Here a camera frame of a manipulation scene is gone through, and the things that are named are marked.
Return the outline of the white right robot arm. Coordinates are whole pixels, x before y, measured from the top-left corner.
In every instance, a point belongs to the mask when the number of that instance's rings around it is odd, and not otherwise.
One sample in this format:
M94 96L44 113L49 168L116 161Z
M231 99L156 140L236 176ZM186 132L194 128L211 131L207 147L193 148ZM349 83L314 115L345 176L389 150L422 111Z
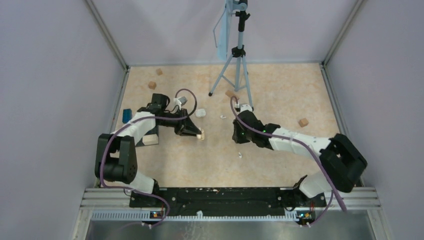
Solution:
M319 171L302 177L295 185L293 200L307 206L317 195L334 191L350 193L368 166L365 157L341 133L317 137L290 131L278 124L263 124L250 110L241 111L234 121L232 139L237 144L253 143L259 148L290 152L312 158Z

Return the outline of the beige charging case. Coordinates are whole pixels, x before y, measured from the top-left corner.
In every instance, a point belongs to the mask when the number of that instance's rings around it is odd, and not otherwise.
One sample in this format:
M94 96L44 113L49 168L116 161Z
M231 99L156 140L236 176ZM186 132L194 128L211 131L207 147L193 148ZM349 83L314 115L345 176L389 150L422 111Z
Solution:
M200 134L197 134L196 138L201 141L205 139L205 130L203 128L200 128Z

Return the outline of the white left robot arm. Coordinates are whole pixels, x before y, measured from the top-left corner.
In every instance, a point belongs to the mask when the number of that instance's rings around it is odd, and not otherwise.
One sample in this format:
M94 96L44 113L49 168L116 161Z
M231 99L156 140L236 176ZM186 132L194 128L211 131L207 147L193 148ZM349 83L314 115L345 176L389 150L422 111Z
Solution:
M175 97L176 109L168 110L171 99L154 93L151 102L137 110L120 129L98 137L94 174L103 187L105 182L118 182L124 189L142 193L141 200L149 207L160 202L161 194L155 190L157 182L138 170L136 145L157 126L173 128L178 136L202 139L204 131L193 123L191 114L183 108L186 101L185 97Z

